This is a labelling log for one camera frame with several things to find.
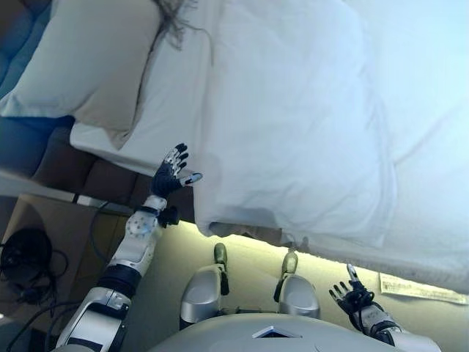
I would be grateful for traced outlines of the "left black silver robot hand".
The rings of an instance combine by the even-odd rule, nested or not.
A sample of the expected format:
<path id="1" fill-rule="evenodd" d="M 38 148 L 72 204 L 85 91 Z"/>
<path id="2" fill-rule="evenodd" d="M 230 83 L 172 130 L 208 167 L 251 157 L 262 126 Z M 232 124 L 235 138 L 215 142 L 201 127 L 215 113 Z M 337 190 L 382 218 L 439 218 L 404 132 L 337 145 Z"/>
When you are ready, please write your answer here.
<path id="1" fill-rule="evenodd" d="M 179 177 L 179 173 L 187 165 L 185 161 L 189 156 L 187 150 L 188 146 L 185 143 L 179 143 L 166 154 L 150 183 L 151 195 L 167 199 L 174 191 L 196 183 L 203 178 L 203 174 L 199 172 Z"/>

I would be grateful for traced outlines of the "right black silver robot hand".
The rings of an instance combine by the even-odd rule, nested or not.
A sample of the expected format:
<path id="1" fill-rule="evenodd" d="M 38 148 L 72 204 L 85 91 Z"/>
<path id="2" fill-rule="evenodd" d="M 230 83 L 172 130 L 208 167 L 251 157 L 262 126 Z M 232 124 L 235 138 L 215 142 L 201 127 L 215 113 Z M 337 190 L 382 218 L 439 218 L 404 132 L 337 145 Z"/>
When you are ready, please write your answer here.
<path id="1" fill-rule="evenodd" d="M 352 264 L 347 264 L 347 272 L 350 277 L 349 285 L 340 282 L 329 290 L 329 294 L 349 317 L 352 325 L 364 332 L 363 309 L 372 305 L 374 294 L 362 284 Z"/>

